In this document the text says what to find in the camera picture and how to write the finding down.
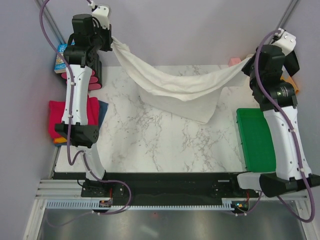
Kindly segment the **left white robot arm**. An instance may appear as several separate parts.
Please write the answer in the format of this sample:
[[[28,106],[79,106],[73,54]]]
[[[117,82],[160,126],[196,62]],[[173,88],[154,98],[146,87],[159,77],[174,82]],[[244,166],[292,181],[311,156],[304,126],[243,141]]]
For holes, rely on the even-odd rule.
[[[66,98],[61,123],[54,129],[67,140],[67,160],[76,162],[70,147],[78,150],[86,170],[86,179],[95,181],[92,191],[99,197],[106,196],[110,185],[103,180],[106,173],[102,166],[97,141],[99,128],[88,123],[88,89],[93,67],[99,67],[98,51],[111,51],[113,42],[108,16],[98,13],[77,14],[72,18],[73,34],[70,35],[62,60],[66,64]]]

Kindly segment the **white t shirt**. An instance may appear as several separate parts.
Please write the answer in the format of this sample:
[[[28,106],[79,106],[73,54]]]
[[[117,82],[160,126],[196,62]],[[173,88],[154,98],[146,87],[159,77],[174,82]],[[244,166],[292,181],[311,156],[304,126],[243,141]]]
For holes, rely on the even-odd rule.
[[[248,58],[206,74],[177,76],[141,60],[115,37],[112,40],[114,54],[137,84],[144,103],[200,124],[207,124],[214,115],[223,88],[243,86],[248,79],[242,72]]]

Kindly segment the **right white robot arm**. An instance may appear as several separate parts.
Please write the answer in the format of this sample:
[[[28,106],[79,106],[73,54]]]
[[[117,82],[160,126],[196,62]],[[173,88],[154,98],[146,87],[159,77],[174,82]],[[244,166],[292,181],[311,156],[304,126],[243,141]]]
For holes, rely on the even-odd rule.
[[[300,140],[298,129],[298,102],[294,87],[281,79],[286,56],[279,46],[263,45],[258,58],[256,78],[255,58],[252,57],[242,68],[249,77],[249,87],[258,102],[267,122],[275,153],[275,171],[268,173],[244,172],[229,184],[229,191],[235,197],[247,190],[263,192],[267,197],[299,192],[307,187],[320,185],[319,175],[313,174],[303,149],[297,153],[292,134]]]

